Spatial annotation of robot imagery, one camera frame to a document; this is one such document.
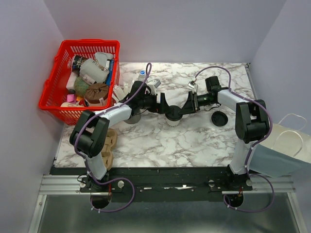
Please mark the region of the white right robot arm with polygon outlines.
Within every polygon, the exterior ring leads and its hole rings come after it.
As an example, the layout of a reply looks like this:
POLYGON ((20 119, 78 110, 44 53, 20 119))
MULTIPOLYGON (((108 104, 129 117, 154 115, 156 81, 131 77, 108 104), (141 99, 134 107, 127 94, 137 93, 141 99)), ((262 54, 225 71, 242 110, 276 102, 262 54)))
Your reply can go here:
POLYGON ((222 87, 217 76, 205 79, 207 93, 198 95, 190 91, 182 108, 177 108, 174 116, 180 120, 182 116, 193 114, 200 107, 219 104, 235 112, 235 133, 238 141, 234 156, 224 177, 224 186, 235 190, 249 179, 249 165, 257 144, 265 140, 272 131, 269 114, 263 100, 251 100, 232 91, 230 87, 222 87))

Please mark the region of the white paper cup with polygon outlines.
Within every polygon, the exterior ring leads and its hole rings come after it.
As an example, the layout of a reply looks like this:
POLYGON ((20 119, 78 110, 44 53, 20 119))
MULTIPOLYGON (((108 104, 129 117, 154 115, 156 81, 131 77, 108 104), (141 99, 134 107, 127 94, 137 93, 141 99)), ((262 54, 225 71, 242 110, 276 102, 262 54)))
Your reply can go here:
POLYGON ((172 118, 166 118, 166 122, 169 126, 171 127, 175 127, 179 124, 180 120, 182 119, 182 117, 179 117, 177 119, 172 119, 172 118))

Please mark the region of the black cup lid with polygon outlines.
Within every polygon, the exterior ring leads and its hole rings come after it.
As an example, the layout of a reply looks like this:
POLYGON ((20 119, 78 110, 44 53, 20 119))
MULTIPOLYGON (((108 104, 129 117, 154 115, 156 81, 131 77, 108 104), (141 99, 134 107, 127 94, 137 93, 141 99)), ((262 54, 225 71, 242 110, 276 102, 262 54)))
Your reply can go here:
POLYGON ((183 116, 182 114, 180 114, 180 111, 180 107, 172 105, 169 107, 169 111, 165 114, 165 116, 170 121, 179 121, 183 116))

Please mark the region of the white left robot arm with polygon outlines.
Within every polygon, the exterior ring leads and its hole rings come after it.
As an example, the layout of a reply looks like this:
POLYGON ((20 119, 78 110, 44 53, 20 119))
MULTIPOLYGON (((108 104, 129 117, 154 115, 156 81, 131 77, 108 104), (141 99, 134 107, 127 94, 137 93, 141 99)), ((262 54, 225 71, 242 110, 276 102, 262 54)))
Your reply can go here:
POLYGON ((108 129, 122 121, 128 124, 138 123, 141 119, 141 110, 164 114, 172 125, 177 125, 182 117, 180 107, 169 106, 164 93, 160 95, 160 102, 157 102, 157 95, 153 94, 151 87, 142 81, 135 81, 129 94, 116 105, 98 113, 89 110, 82 112, 69 142, 74 146, 75 152, 83 158, 87 175, 92 178, 91 186, 96 191, 104 191, 110 183, 104 177, 107 168, 101 156, 108 129))

